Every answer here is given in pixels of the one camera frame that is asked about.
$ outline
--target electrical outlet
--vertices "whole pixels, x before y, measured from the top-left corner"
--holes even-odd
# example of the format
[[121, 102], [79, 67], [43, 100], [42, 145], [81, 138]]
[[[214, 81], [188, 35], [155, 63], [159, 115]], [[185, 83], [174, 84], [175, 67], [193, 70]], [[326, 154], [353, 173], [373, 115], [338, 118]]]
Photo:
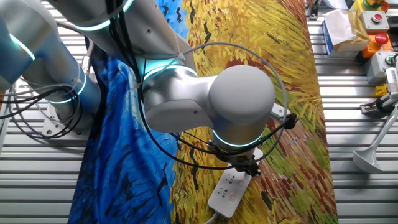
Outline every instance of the electrical outlet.
[[[256, 159], [260, 158], [262, 151], [256, 148], [254, 156]], [[250, 175], [247, 175], [245, 172], [238, 172], [236, 169], [225, 170], [209, 198], [209, 207], [220, 215], [231, 218], [251, 178]]]

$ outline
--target table surface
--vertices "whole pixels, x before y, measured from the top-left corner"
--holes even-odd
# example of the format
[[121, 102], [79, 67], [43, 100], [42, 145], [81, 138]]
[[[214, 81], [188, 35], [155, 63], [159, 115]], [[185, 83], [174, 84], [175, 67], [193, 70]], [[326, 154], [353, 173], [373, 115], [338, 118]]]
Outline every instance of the table surface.
[[[52, 15], [66, 21], [47, 2]], [[384, 119], [367, 118], [360, 104], [375, 100], [374, 86], [366, 81], [363, 65], [353, 59], [329, 59], [321, 23], [330, 9], [321, 6], [319, 18], [308, 21], [326, 119], [326, 132], [339, 221], [341, 224], [398, 223], [398, 122], [383, 139], [376, 154], [385, 170], [366, 175], [353, 164], [352, 151], [365, 149]], [[388, 16], [398, 16], [390, 9]], [[59, 28], [62, 40], [78, 62], [86, 53], [84, 38]], [[39, 103], [42, 109], [47, 103]], [[24, 117], [41, 131], [44, 116], [36, 107]], [[85, 141], [37, 142], [10, 122], [0, 154], [0, 223], [66, 223]]]

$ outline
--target red button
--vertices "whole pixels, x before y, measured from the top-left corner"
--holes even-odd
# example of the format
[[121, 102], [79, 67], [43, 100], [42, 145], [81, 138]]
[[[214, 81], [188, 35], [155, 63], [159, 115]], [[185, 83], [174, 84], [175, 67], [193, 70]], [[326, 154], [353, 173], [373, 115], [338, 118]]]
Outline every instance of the red button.
[[383, 17], [381, 17], [380, 14], [376, 14], [376, 15], [374, 15], [374, 18], [377, 19], [377, 20], [381, 20]]
[[374, 37], [374, 41], [379, 45], [383, 45], [388, 43], [388, 37], [386, 34], [383, 33], [376, 34], [376, 36]]
[[374, 16], [372, 16], [372, 21], [374, 22], [374, 23], [380, 23], [381, 22], [381, 20], [382, 20], [382, 16], [380, 15], [380, 14], [375, 14]]

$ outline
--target wheat field painting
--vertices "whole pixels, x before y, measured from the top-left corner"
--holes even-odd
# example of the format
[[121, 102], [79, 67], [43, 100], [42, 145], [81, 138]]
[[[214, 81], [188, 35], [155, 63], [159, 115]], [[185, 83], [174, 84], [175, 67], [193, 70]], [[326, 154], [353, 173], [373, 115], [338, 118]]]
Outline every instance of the wheat field painting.
[[[229, 224], [338, 223], [326, 142], [320, 87], [303, 0], [155, 0], [171, 28], [192, 46], [229, 42], [265, 58], [288, 91], [288, 107], [299, 122], [284, 131], [277, 148], [259, 164]], [[253, 55], [226, 46], [194, 52], [199, 75], [216, 75], [234, 65], [251, 65], [274, 82], [276, 103], [283, 94], [274, 74]], [[96, 49], [92, 65], [104, 98], [81, 163], [69, 224], [203, 224], [214, 211], [207, 202], [223, 171], [195, 169], [173, 161], [142, 125], [131, 69]], [[269, 119], [264, 135], [278, 127]], [[208, 128], [188, 133], [207, 141]], [[226, 166], [215, 156], [153, 131], [170, 154], [203, 166]], [[198, 139], [182, 137], [206, 149]], [[278, 134], [260, 149], [266, 153]]]
[[[234, 216], [220, 223], [338, 223], [333, 181], [326, 143], [322, 101], [315, 60], [302, 1], [219, 0], [182, 1], [187, 11], [187, 41], [195, 47], [207, 42], [230, 42], [264, 57], [280, 73], [288, 94], [289, 110], [298, 115], [296, 127], [284, 132], [281, 142], [260, 163], [262, 174], [253, 178]], [[233, 65], [252, 65], [273, 78], [277, 103], [283, 94], [272, 72], [243, 50], [210, 46], [198, 50], [194, 60], [199, 75], [218, 74]], [[264, 134], [278, 126], [270, 119]], [[212, 139], [208, 128], [189, 132]], [[195, 145], [199, 140], [182, 135]], [[262, 145], [267, 152], [276, 139]], [[208, 166], [225, 166], [215, 156], [182, 145], [179, 158]], [[207, 201], [222, 171], [174, 165], [176, 179], [170, 203], [173, 223], [203, 223], [213, 212]]]

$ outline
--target robotic arm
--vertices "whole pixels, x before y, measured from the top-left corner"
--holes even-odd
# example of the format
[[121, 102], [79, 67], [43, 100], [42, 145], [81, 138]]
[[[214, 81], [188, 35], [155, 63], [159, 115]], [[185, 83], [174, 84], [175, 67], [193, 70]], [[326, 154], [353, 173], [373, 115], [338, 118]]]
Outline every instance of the robotic arm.
[[[171, 29], [154, 1], [124, 0], [119, 6], [115, 5], [112, 12], [108, 12], [104, 0], [48, 2], [104, 51], [126, 63], [118, 43], [109, 32], [109, 19], [124, 12], [131, 50], [138, 67], [142, 68], [144, 62], [146, 64], [146, 72], [139, 74], [143, 80], [139, 84], [142, 85], [147, 124], [156, 131], [178, 133], [208, 126], [213, 129], [214, 143], [219, 151], [237, 152], [253, 146], [252, 150], [228, 156], [225, 161], [232, 164], [252, 162], [254, 145], [262, 136], [269, 116], [281, 120], [284, 115], [284, 108], [275, 104], [271, 79], [263, 71], [240, 65], [227, 68], [215, 76], [198, 77], [192, 53], [185, 54], [185, 60], [176, 58], [191, 47]], [[0, 15], [6, 24], [0, 33], [1, 41], [12, 41], [8, 33], [3, 32], [8, 28], [11, 35], [21, 38], [18, 40], [39, 58], [35, 60], [28, 57], [30, 54], [26, 50], [10, 49], [8, 51], [13, 54], [19, 54], [17, 58], [23, 58], [18, 60], [23, 67], [16, 70], [1, 66], [0, 69], [9, 71], [9, 75], [6, 73], [5, 76], [8, 77], [8, 85], [22, 73], [25, 79], [42, 85], [73, 85], [71, 77], [76, 78], [81, 71], [77, 71], [77, 63], [61, 43], [55, 21], [48, 17], [48, 11], [39, 4], [38, 1], [27, 0], [4, 0], [0, 4]], [[9, 15], [6, 8], [11, 7], [25, 12], [35, 26], [27, 26], [26, 17]], [[84, 101], [83, 111], [93, 114], [100, 97], [98, 88], [85, 76], [84, 80], [79, 81], [81, 83], [76, 90], [79, 90]], [[56, 107], [63, 105], [59, 102], [67, 100], [57, 97], [51, 95], [48, 98]]]
[[[84, 74], [62, 43], [57, 24], [40, 1], [0, 1], [0, 90], [11, 87], [21, 75], [40, 94], [41, 86], [74, 86], [83, 115], [77, 129], [93, 123], [100, 103], [100, 89]], [[72, 94], [58, 91], [46, 97], [60, 120], [73, 116]]]

